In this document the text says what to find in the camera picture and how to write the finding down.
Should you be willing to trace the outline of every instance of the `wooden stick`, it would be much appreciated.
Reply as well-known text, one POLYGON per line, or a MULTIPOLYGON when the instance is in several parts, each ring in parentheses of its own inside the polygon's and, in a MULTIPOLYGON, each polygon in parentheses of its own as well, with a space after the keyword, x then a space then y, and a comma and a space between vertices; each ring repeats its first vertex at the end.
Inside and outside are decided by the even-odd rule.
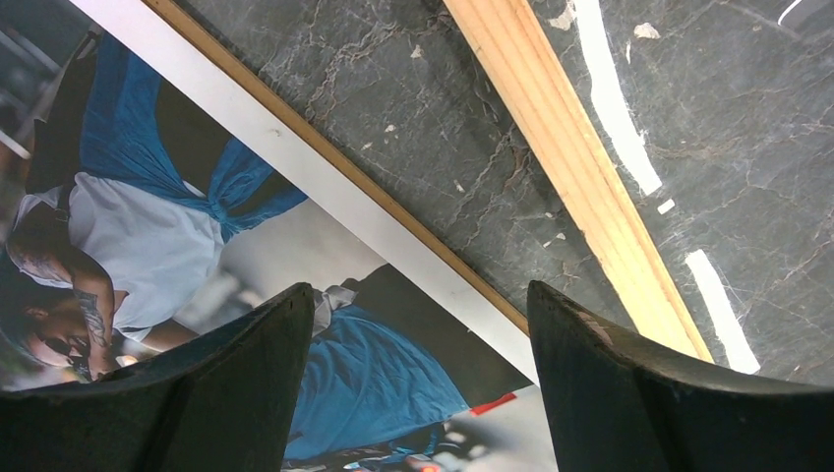
POLYGON ((528 0, 445 0, 644 336, 712 362, 528 0))
POLYGON ((275 94, 264 81, 253 74, 231 52, 211 36, 191 16, 171 0, 144 0, 177 32, 182 34, 220 70, 225 72, 243 89, 280 119, 289 129, 315 149, 345 177, 362 189, 380 207, 384 208, 400 224, 405 226, 423 244, 429 247, 454 271, 460 274, 475 290, 490 301, 522 332, 529 335, 527 318, 516 310, 495 288, 466 265, 451 249, 423 226, 405 208, 365 175, 350 159, 323 137, 315 128, 275 94))

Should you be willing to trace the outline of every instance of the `white strip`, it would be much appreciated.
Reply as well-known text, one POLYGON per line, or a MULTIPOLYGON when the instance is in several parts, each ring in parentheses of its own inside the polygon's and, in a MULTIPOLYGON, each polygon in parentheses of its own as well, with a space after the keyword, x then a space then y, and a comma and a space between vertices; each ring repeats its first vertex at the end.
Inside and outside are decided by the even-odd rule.
POLYGON ((13 140, 11 136, 4 133, 3 130, 0 130, 0 144, 5 146, 6 148, 11 149, 13 153, 19 155, 24 159, 30 158, 30 154, 26 150, 26 148, 19 145, 17 141, 13 140))
POLYGON ((625 169, 637 181, 643 194, 651 195, 661 182, 646 154, 643 139, 637 133, 626 98, 620 89, 620 78, 614 68, 614 57, 602 23, 597 0, 576 0, 576 28, 582 55, 591 76, 591 102, 602 127, 611 137, 614 150, 625 169))
POLYGON ((666 214, 670 209, 675 207, 675 201, 672 199, 668 199, 665 202, 661 203, 660 206, 657 207, 657 212, 660 214, 666 214))
POLYGON ((530 339, 142 0, 71 0, 538 384, 530 339))
POLYGON ((736 314, 733 313, 730 299, 727 298, 727 292, 724 291, 724 285, 715 267, 700 249, 686 257, 686 265, 695 276, 695 283, 715 325, 715 334, 724 344, 730 368, 743 374, 755 374, 761 366, 747 343, 736 314))
POLYGON ((785 20, 785 17, 787 17, 788 14, 790 14, 795 8, 797 8, 797 5, 801 3, 803 3, 803 0, 794 0, 794 3, 792 3, 788 8, 786 8, 784 12, 782 12, 782 15, 779 16, 779 20, 776 22, 776 24, 781 26, 782 21, 785 20))

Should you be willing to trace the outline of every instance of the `white t-shirt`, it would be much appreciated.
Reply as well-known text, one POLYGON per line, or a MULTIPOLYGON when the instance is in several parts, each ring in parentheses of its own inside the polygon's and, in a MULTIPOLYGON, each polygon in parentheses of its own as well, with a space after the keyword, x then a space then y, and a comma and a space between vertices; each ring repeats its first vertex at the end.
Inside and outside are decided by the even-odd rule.
MULTIPOLYGON (((58 187, 26 195, 15 226, 40 202, 57 207, 60 192, 58 187)), ((128 292, 113 327, 136 341, 191 299, 223 248, 220 225, 206 213, 84 172, 76 175, 70 194, 69 233, 70 243, 110 274, 113 288, 128 292)), ((72 288, 31 277, 41 285, 72 288)))

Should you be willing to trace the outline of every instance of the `stone floor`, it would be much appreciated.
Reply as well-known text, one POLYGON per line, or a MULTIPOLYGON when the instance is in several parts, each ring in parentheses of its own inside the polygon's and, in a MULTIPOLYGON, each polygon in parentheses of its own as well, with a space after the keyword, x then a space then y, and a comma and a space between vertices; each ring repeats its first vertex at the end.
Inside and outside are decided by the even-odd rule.
MULTIPOLYGON (((520 310, 631 325, 440 0, 180 1, 520 310)), ((717 362, 834 384, 834 3, 576 3, 532 6, 717 362)))

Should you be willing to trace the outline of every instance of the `gray marble surface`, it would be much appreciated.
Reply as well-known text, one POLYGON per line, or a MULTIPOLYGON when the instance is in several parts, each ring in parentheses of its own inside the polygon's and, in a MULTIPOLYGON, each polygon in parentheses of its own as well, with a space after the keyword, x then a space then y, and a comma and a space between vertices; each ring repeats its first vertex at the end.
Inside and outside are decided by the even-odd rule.
MULTIPOLYGON (((716 360, 728 341, 685 264, 697 250, 761 375, 834 384, 834 7, 786 29, 788 0, 600 3, 663 185, 644 195, 620 170, 716 360), (646 23, 656 37, 637 37, 646 23)), ((519 309, 542 279, 630 325, 440 0, 182 4, 519 309)), ((565 0, 532 5, 622 164, 590 100, 582 19, 565 0)))

